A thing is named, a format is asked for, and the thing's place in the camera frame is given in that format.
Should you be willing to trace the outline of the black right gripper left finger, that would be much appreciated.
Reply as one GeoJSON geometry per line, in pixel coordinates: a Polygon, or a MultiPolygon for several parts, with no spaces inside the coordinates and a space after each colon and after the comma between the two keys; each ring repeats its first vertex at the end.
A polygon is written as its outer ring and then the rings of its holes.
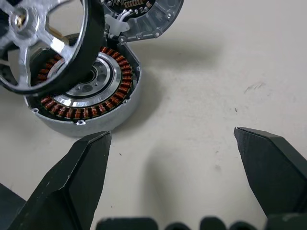
{"type": "Polygon", "coordinates": [[[43,177],[7,230],[90,230],[103,190],[111,133],[76,141],[43,177]]]}

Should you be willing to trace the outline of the grey motor housing copper windings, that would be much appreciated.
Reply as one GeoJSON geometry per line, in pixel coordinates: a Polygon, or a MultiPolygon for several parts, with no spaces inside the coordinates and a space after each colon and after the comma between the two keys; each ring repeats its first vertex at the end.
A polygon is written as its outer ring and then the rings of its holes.
{"type": "Polygon", "coordinates": [[[68,92],[24,100],[52,130],[83,137],[124,123],[139,104],[141,82],[141,64],[128,43],[109,38],[88,73],[68,92]]]}

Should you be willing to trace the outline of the hinged motor lid circuit board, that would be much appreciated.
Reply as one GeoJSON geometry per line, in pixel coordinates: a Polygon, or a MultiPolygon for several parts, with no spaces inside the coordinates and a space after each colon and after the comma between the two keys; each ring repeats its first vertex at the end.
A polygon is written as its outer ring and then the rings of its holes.
{"type": "Polygon", "coordinates": [[[121,43],[161,36],[178,17],[184,0],[103,0],[106,35],[121,43]]]}

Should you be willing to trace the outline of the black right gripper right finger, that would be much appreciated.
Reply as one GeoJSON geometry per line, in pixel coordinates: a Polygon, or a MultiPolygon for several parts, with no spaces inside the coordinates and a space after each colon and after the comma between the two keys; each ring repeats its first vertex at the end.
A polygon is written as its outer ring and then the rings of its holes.
{"type": "Polygon", "coordinates": [[[236,127],[249,186],[266,216],[307,213],[307,159],[285,138],[236,127]]]}

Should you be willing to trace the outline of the silver spoked rotor black rim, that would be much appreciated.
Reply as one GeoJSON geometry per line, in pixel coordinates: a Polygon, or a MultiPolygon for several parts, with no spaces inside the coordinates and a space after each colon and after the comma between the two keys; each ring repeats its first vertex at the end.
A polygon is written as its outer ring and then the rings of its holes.
{"type": "Polygon", "coordinates": [[[21,95],[62,93],[90,69],[103,43],[104,9],[100,0],[79,0],[83,20],[73,45],[49,27],[49,15],[70,0],[0,0],[0,86],[21,95]],[[31,48],[44,43],[64,63],[45,82],[32,85],[31,48]]]}

